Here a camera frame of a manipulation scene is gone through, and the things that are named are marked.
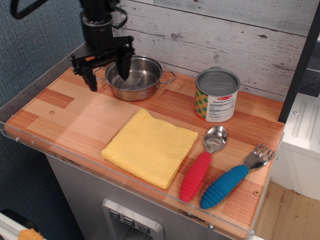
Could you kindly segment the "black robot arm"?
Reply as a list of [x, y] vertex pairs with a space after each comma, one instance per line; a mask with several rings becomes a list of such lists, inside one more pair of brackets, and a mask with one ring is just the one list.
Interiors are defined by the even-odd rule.
[[132, 36], [114, 36], [113, 29], [122, 28], [128, 20], [118, 0], [82, 0], [80, 13], [85, 42], [70, 55], [72, 69], [96, 92], [93, 69], [115, 62], [123, 80], [129, 77], [131, 58], [135, 54]]

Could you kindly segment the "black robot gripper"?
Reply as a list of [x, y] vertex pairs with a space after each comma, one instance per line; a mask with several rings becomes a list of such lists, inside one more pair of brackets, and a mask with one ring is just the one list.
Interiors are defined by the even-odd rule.
[[82, 75], [90, 90], [97, 92], [97, 80], [92, 69], [116, 62], [119, 75], [126, 81], [135, 52], [132, 46], [134, 38], [113, 36], [113, 27], [109, 21], [83, 21], [81, 25], [85, 43], [70, 56], [75, 74]]

